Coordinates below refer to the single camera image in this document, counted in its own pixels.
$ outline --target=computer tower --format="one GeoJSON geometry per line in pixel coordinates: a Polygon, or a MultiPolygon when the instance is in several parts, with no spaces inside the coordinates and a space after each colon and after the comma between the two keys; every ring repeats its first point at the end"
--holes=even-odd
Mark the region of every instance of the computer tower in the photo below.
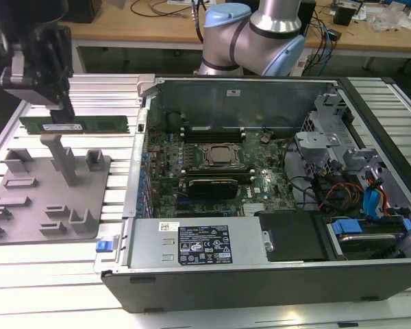
{"type": "Polygon", "coordinates": [[[101,9],[102,0],[68,0],[68,12],[61,21],[92,23],[101,9]]]}

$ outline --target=cpu socket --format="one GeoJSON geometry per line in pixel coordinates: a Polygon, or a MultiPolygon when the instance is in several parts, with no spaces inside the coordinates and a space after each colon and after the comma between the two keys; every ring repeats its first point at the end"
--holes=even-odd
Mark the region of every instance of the cpu socket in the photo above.
{"type": "Polygon", "coordinates": [[[203,168],[242,168],[236,144],[210,144],[199,147],[203,152],[203,168]]]}

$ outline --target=black cable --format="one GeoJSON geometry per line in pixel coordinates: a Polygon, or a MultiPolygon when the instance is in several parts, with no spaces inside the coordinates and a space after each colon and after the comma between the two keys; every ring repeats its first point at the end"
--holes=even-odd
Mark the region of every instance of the black cable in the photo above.
{"type": "MultiPolygon", "coordinates": [[[[151,2],[148,1],[148,7],[152,10],[152,12],[153,12],[154,14],[157,14],[158,16],[161,16],[161,15],[166,14],[166,12],[161,12],[161,11],[159,11],[159,10],[158,10],[157,8],[155,8],[155,7],[157,7],[158,5],[161,5],[161,4],[163,4],[163,3],[166,3],[166,0],[163,0],[163,1],[157,2],[157,3],[154,3],[153,5],[151,5],[151,2]]],[[[183,14],[183,13],[181,13],[181,12],[176,12],[176,13],[174,13],[174,14],[171,14],[170,16],[173,16],[173,17],[183,17],[183,18],[186,18],[186,17],[187,17],[185,14],[183,14]]]]}
{"type": "Polygon", "coordinates": [[[206,2],[204,2],[204,0],[198,0],[198,3],[200,3],[200,2],[201,2],[201,6],[204,9],[204,12],[206,12],[207,8],[205,6],[206,6],[206,3],[208,3],[209,1],[207,0],[206,2]]]}
{"type": "Polygon", "coordinates": [[[192,19],[195,24],[195,31],[197,33],[199,41],[204,43],[204,38],[201,34],[201,29],[199,28],[199,1],[198,4],[195,4],[195,0],[192,0],[192,19]]]}
{"type": "MultiPolygon", "coordinates": [[[[309,190],[309,189],[312,189],[312,187],[311,187],[311,186],[308,186],[308,187],[306,187],[304,190],[307,191],[307,190],[309,190]]],[[[303,202],[296,202],[296,203],[295,203],[296,206],[299,205],[299,204],[302,204],[303,206],[301,207],[301,209],[304,209],[304,207],[306,207],[307,204],[317,204],[317,205],[318,205],[318,202],[306,202],[306,194],[303,193],[303,202]]]]}
{"type": "Polygon", "coordinates": [[[286,144],[285,150],[282,154],[282,171],[283,171],[283,177],[286,181],[286,183],[288,183],[289,185],[291,185],[293,188],[295,188],[296,190],[302,192],[303,194],[306,194],[308,197],[311,197],[313,200],[317,200],[316,196],[303,190],[300,186],[295,185],[294,183],[292,183],[288,177],[288,175],[286,174],[286,170],[285,170],[285,159],[286,159],[286,154],[288,153],[289,147],[292,144],[292,142],[294,142],[293,138],[289,138],[289,142],[288,144],[286,144]]]}
{"type": "Polygon", "coordinates": [[[311,182],[311,181],[312,181],[312,178],[309,177],[309,176],[294,176],[294,177],[290,178],[289,181],[291,181],[291,180],[296,180],[297,178],[302,178],[302,179],[304,179],[304,180],[307,180],[308,182],[311,182]]]}
{"type": "Polygon", "coordinates": [[[135,10],[133,9],[134,6],[135,6],[138,2],[140,2],[140,1],[141,1],[141,0],[135,0],[135,2],[133,2],[133,3],[131,4],[131,7],[129,7],[129,9],[130,9],[134,14],[136,14],[136,15],[138,15],[138,16],[141,16],[141,17],[166,17],[166,16],[169,16],[169,15],[172,15],[172,14],[176,14],[177,12],[182,12],[182,11],[190,8],[190,6],[188,6],[188,7],[185,7],[185,8],[183,8],[183,9],[176,10],[176,11],[174,11],[174,12],[166,12],[166,13],[164,13],[164,14],[159,14],[159,15],[148,15],[148,14],[139,13],[139,12],[137,12],[137,11],[135,11],[135,10]]]}
{"type": "MultiPolygon", "coordinates": [[[[315,16],[315,17],[312,17],[312,18],[313,18],[315,21],[317,21],[317,23],[318,23],[319,25],[325,27],[324,22],[318,18],[318,14],[317,14],[316,12],[314,12],[314,13],[315,13],[316,16],[315,16]]],[[[323,58],[323,55],[324,55],[324,51],[325,51],[326,46],[327,46],[327,43],[326,43],[326,42],[327,42],[327,38],[326,38],[326,35],[325,35],[325,31],[324,31],[324,29],[323,29],[322,27],[318,27],[318,28],[320,29],[320,33],[321,33],[321,35],[320,35],[320,37],[321,37],[320,45],[319,45],[318,49],[316,50],[316,53],[309,59],[309,65],[303,70],[303,74],[304,74],[307,70],[310,71],[310,69],[311,69],[314,65],[318,64],[318,63],[321,61],[321,59],[323,58]],[[323,52],[322,52],[321,55],[319,56],[318,61],[315,63],[314,61],[316,60],[316,57],[318,56],[321,48],[323,48],[323,52]]]]}
{"type": "Polygon", "coordinates": [[[315,55],[313,55],[311,57],[311,59],[309,60],[309,65],[303,70],[303,73],[305,73],[306,71],[309,71],[318,64],[324,64],[324,67],[327,65],[327,63],[329,62],[329,60],[332,58],[332,54],[333,51],[336,48],[336,43],[337,41],[333,41],[330,40],[330,50],[329,53],[326,55],[326,57],[324,57],[324,52],[327,48],[327,36],[326,36],[326,31],[327,31],[327,27],[324,24],[324,22],[318,17],[318,14],[316,12],[314,12],[315,17],[312,17],[321,27],[319,27],[320,32],[321,32],[321,43],[319,48],[317,49],[315,55]],[[321,47],[323,47],[323,51],[321,52],[321,55],[318,57],[318,60],[316,60],[316,57],[319,54],[319,51],[321,50],[321,47]]]}

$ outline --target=warning label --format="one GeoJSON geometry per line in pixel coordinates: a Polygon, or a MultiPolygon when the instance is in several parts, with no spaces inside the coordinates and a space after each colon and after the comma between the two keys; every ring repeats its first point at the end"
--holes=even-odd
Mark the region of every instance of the warning label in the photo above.
{"type": "Polygon", "coordinates": [[[179,227],[178,242],[181,265],[233,263],[228,226],[179,227]]]}

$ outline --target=motherboard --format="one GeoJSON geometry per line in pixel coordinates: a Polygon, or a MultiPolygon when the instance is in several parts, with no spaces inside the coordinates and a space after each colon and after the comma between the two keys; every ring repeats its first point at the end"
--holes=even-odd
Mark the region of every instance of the motherboard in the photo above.
{"type": "Polygon", "coordinates": [[[150,130],[153,216],[233,217],[295,209],[282,175],[282,144],[266,130],[213,135],[150,130]]]}

